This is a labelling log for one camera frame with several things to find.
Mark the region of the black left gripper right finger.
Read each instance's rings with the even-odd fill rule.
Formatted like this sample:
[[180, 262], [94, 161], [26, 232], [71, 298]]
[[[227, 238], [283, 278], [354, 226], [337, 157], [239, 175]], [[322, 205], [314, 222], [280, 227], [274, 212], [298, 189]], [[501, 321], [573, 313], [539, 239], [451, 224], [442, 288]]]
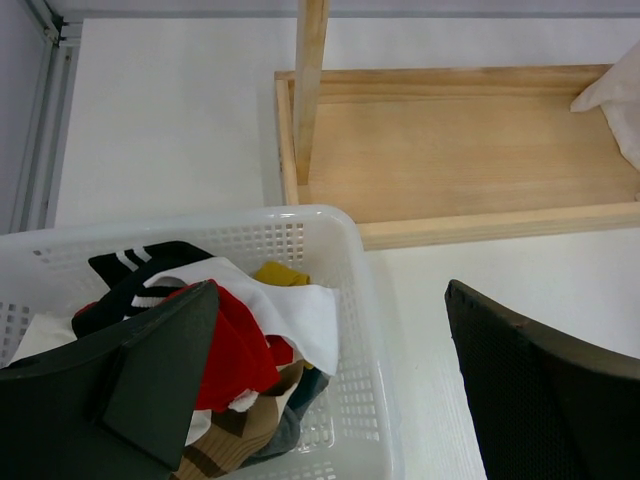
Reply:
[[638, 478], [638, 359], [458, 280], [445, 303], [487, 478]]

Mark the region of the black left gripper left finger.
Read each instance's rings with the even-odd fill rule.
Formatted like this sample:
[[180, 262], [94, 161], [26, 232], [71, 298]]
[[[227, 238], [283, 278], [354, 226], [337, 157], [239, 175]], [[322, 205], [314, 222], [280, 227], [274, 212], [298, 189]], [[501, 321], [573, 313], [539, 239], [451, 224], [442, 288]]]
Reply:
[[180, 465], [217, 313], [217, 288], [202, 282], [2, 369], [2, 478], [169, 478]]

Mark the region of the white ankle sock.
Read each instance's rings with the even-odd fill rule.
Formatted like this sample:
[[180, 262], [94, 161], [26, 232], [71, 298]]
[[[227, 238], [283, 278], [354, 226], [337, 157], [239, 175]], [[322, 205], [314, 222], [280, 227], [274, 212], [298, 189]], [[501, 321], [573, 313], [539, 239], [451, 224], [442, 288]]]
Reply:
[[71, 319], [49, 314], [36, 314], [9, 364], [23, 358], [61, 347], [77, 339]]

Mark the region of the dark green christmas sock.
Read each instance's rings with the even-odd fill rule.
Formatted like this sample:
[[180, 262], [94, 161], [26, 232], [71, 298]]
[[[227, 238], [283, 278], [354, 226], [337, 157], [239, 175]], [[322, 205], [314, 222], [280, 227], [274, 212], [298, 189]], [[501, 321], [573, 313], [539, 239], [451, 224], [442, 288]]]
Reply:
[[317, 368], [304, 369], [287, 406], [299, 415], [303, 415], [315, 398], [327, 388], [328, 384], [329, 378]]

